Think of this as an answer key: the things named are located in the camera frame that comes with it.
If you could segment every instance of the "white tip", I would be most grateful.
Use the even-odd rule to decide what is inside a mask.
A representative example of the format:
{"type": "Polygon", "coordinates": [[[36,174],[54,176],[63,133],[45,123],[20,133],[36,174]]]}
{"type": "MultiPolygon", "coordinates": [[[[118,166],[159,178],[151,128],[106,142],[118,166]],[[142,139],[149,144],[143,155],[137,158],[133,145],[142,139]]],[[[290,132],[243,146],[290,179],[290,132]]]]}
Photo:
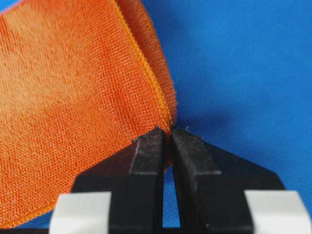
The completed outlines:
{"type": "Polygon", "coordinates": [[[61,194],[49,234],[108,234],[111,192],[61,194]]]}
{"type": "Polygon", "coordinates": [[[295,191],[246,190],[255,234],[312,234],[309,214],[295,191]]]}

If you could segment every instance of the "orange fabric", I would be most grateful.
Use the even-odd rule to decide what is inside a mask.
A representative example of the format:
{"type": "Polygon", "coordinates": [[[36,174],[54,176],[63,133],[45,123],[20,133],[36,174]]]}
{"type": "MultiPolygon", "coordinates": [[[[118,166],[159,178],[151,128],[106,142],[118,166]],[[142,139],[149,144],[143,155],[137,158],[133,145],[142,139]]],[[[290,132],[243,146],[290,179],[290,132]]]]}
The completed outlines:
{"type": "Polygon", "coordinates": [[[0,102],[1,228],[53,209],[77,174],[176,116],[138,0],[25,0],[0,16],[0,102]]]}

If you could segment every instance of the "fabric fold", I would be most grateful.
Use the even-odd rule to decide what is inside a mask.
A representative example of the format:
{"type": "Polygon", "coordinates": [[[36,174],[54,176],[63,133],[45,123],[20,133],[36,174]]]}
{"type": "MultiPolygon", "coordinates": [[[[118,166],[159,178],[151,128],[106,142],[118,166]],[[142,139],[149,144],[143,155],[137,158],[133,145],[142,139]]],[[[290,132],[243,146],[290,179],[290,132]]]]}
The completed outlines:
{"type": "Polygon", "coordinates": [[[0,16],[0,227],[53,209],[77,174],[151,130],[176,99],[138,0],[25,0],[0,16]]]}

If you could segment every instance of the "blue fabric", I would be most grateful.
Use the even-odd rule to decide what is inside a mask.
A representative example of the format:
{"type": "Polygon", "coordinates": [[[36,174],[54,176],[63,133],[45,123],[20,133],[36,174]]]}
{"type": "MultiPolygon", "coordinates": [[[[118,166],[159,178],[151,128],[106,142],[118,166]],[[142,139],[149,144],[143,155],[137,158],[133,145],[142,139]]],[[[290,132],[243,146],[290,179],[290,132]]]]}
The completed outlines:
{"type": "Polygon", "coordinates": [[[19,0],[0,0],[0,12],[17,3],[19,0]]]}
{"type": "MultiPolygon", "coordinates": [[[[143,3],[175,83],[177,126],[273,170],[312,214],[312,1],[143,3]]],[[[164,225],[173,220],[166,198],[164,225]]]]}
{"type": "Polygon", "coordinates": [[[172,167],[164,175],[164,196],[162,211],[164,228],[180,227],[179,210],[176,200],[176,188],[172,167]]]}

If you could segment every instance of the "black tool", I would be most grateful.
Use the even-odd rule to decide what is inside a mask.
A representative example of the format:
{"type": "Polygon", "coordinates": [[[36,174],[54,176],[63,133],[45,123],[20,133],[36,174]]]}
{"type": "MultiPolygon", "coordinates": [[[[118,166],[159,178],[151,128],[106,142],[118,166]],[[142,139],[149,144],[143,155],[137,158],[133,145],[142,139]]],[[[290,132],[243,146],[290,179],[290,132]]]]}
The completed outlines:
{"type": "MultiPolygon", "coordinates": [[[[165,135],[155,128],[81,173],[72,193],[112,193],[109,234],[254,234],[246,190],[284,190],[278,176],[174,128],[170,147],[181,228],[162,228],[165,135]]],[[[48,230],[1,230],[0,234],[48,230]]]]}

